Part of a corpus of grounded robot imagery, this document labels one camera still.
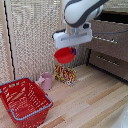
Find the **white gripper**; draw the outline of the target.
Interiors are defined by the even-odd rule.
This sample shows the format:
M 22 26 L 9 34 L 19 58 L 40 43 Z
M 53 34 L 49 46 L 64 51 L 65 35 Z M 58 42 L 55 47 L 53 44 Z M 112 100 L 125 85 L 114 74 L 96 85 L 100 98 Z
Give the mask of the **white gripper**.
M 66 30 L 60 30 L 53 34 L 53 39 L 57 49 L 90 42 L 92 40 L 91 24 L 85 23 L 78 28 L 71 28 L 71 34 L 68 34 Z M 70 52 L 76 55 L 75 48 L 71 48 Z

